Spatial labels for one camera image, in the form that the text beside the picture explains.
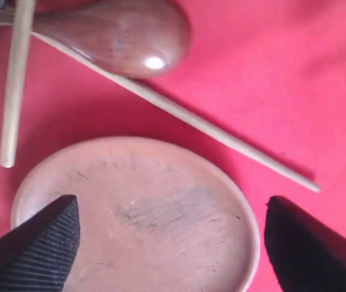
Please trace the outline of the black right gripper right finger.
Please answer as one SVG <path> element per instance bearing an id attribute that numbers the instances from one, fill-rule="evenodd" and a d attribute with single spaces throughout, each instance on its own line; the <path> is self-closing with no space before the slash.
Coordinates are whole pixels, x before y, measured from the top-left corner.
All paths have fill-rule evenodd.
<path id="1" fill-rule="evenodd" d="M 267 203 L 265 248 L 283 291 L 346 291 L 346 238 L 283 196 Z"/>

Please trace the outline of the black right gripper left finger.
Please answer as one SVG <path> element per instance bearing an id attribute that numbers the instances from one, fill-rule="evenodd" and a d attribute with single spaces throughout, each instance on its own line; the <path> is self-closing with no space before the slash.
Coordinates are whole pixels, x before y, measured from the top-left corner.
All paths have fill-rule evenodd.
<path id="1" fill-rule="evenodd" d="M 79 246 L 78 201 L 63 195 L 0 238 L 0 291 L 62 291 Z"/>

